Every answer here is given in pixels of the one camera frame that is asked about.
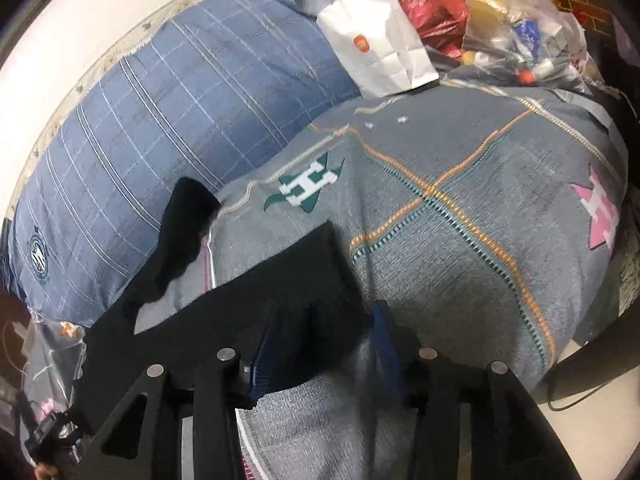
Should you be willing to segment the person's left hand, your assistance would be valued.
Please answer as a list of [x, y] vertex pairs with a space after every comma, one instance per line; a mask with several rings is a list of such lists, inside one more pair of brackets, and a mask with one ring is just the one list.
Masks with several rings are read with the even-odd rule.
[[36, 480], [58, 480], [60, 472], [54, 465], [38, 463], [34, 468]]

